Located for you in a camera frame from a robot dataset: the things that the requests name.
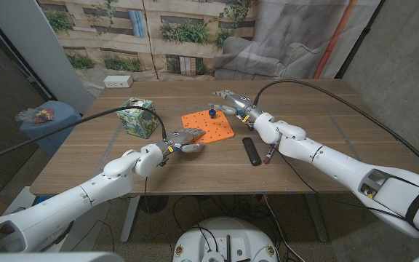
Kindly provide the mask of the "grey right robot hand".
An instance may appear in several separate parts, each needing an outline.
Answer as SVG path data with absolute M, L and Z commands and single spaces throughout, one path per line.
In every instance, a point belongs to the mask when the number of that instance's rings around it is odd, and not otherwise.
M 255 120 L 262 114 L 262 111 L 246 96 L 238 95 L 231 90 L 215 91 L 212 94 L 223 98 L 229 106 L 210 103 L 210 107 L 224 114 L 235 115 L 251 129 L 254 127 Z

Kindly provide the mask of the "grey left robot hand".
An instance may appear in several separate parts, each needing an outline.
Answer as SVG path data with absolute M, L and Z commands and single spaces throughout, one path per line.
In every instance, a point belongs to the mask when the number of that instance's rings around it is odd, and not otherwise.
M 206 132 L 197 128 L 184 128 L 176 132 L 171 132 L 164 140 L 160 140 L 156 145 L 163 153 L 163 157 L 176 151 L 183 153 L 197 153 L 204 148 L 204 142 L 196 143 L 196 140 L 205 135 Z

